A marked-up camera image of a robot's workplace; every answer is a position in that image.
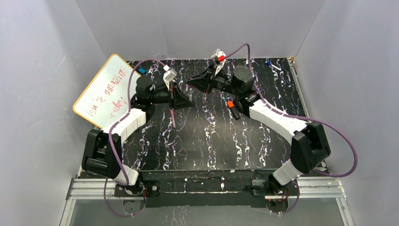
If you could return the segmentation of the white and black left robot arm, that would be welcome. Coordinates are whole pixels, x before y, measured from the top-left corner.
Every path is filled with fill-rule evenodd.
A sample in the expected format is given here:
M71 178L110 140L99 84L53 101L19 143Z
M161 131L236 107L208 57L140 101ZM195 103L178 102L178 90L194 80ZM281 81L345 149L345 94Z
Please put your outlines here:
M88 132L82 169L112 179L122 186L137 187L141 194L145 190L142 175L122 163L122 146L137 129L151 119L156 104L168 104L170 110L195 106L176 81L171 81L168 85L156 84L150 77L139 77L127 113L103 129L92 129Z

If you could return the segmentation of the black orange highlighter marker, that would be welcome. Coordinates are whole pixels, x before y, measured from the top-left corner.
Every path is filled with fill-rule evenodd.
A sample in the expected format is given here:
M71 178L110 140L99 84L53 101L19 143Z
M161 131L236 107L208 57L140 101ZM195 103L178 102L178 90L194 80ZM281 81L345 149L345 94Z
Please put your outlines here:
M234 105L233 101L227 102L227 108L229 109L230 113L232 114L235 120L240 119L240 112L237 110L236 106Z

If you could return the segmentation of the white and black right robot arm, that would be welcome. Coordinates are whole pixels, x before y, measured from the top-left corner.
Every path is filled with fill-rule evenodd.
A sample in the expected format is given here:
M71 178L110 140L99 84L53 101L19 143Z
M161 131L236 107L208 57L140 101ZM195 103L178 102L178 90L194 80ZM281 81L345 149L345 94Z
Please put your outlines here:
M254 83L255 77L250 68L238 66L228 76L216 64L209 65L204 72L187 81L188 85L206 94L217 89L234 95L234 99L227 104L234 119L238 120L243 114L265 124L290 143L290 158L261 186L252 186L254 190L276 194L301 175L312 172L331 154L331 150L321 123L289 117L262 100Z

